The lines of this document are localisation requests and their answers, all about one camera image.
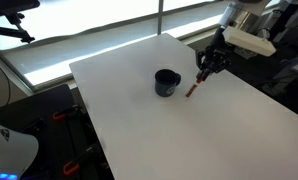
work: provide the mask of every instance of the wall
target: wall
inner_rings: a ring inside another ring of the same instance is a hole
[[[24,85],[22,85],[19,79],[17,79],[15,75],[4,64],[0,63],[0,66],[4,69],[4,71],[10,78],[10,87],[11,87],[10,102],[23,99],[28,95],[32,94],[32,92],[30,92]],[[5,103],[7,102],[7,99],[8,99],[8,84],[5,76],[0,71],[0,107],[5,105]]]

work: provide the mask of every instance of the marker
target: marker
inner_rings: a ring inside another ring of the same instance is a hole
[[[189,98],[191,96],[191,94],[193,93],[193,91],[198,87],[199,83],[201,82],[202,80],[197,80],[195,84],[193,84],[190,88],[190,90],[188,91],[188,93],[186,94],[186,97]]]

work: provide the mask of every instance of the table surface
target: table surface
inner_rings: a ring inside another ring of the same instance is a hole
[[[298,115],[227,71],[186,98],[195,53],[168,34],[70,67],[116,180],[298,180]]]

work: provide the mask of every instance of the red handle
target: red handle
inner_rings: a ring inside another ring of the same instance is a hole
[[[57,115],[57,114],[58,113],[53,113],[53,115],[52,115],[53,120],[60,121],[64,118],[66,118],[66,114],[60,114],[60,115]]]
[[[69,176],[71,174],[73,174],[74,172],[76,172],[79,169],[79,164],[75,165],[74,167],[67,169],[67,167],[72,163],[72,161],[70,161],[69,163],[65,164],[63,166],[63,174],[65,174],[66,176]]]

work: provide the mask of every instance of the black mug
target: black mug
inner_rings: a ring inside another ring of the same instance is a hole
[[[181,81],[181,76],[169,69],[161,69],[156,75],[155,90],[159,96],[169,97],[175,92],[176,86]]]

